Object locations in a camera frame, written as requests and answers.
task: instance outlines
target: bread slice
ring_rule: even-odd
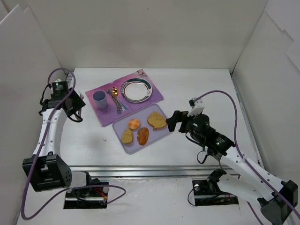
[[[149,130],[146,127],[142,127],[137,132],[137,141],[139,142],[140,145],[145,145],[148,141],[148,137],[149,137]]]
[[[163,128],[167,123],[165,122],[165,118],[159,112],[152,112],[147,119],[147,122],[154,127],[154,129]]]
[[[133,141],[133,133],[129,128],[124,130],[121,140],[124,144],[129,144]]]
[[[128,121],[128,127],[131,130],[137,129],[140,126],[140,124],[141,124],[141,122],[138,119],[136,119],[136,118],[133,118],[130,121]]]

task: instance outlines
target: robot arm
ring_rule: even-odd
[[[217,169],[207,178],[210,187],[259,205],[262,214],[272,224],[283,224],[292,209],[261,180],[253,169],[294,207],[298,202],[298,186],[291,180],[284,182],[265,171],[244,153],[238,151],[234,142],[212,128],[209,117],[202,114],[204,109],[202,101],[194,102],[192,99],[190,105],[192,107],[190,112],[175,111],[173,116],[166,120],[169,131],[174,131],[176,123],[181,122],[180,133],[186,135],[189,133],[193,138],[192,141],[206,152],[206,156],[212,156],[220,163],[228,165],[247,181],[243,182],[226,174],[223,169]]]
[[[40,114],[43,116],[43,124],[37,147],[32,157],[23,160],[23,170],[28,176],[47,124],[50,122],[46,139],[30,179],[30,183],[35,191],[85,186],[88,180],[87,174],[84,172],[71,172],[70,167],[60,157],[60,141],[63,126],[68,117],[70,118],[71,115],[77,116],[76,112],[85,106],[85,103],[73,91],[62,106],[55,110],[51,121],[48,121],[54,107],[69,93],[68,84],[65,81],[57,80],[51,86],[53,92],[51,99],[46,99],[44,102],[41,100],[42,111]]]

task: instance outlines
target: gold spoon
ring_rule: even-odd
[[[115,96],[116,97],[116,100],[117,100],[117,96],[118,96],[119,92],[118,92],[118,88],[117,87],[113,87],[112,88],[112,96]],[[117,100],[119,102],[119,104],[125,109],[127,110],[128,108],[126,106],[124,106],[123,103],[121,103],[119,100]]]

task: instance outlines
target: white panel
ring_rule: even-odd
[[[26,177],[22,162],[41,128],[40,95],[60,64],[30,9],[13,9],[0,22],[0,34],[0,218],[12,224]]]
[[[0,0],[0,21],[8,14],[3,2]]]
[[[229,68],[267,0],[27,0],[68,68]]]
[[[300,38],[299,10],[299,0],[270,0],[265,9],[274,22],[294,40]]]
[[[2,2],[9,12],[17,5],[19,5],[22,10],[25,10],[28,7],[26,0],[2,0]]]
[[[286,55],[293,40],[263,13],[233,74],[264,164],[299,171],[300,71]]]
[[[296,65],[296,67],[300,69],[300,36],[299,36],[299,40],[294,41],[294,43],[287,51],[287,56]]]
[[[300,1],[270,0],[265,11],[274,22],[294,39],[287,55],[300,69]]]

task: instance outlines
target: purple cup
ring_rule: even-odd
[[[107,97],[104,91],[95,91],[95,93],[93,94],[93,100],[98,109],[105,109],[107,107]]]

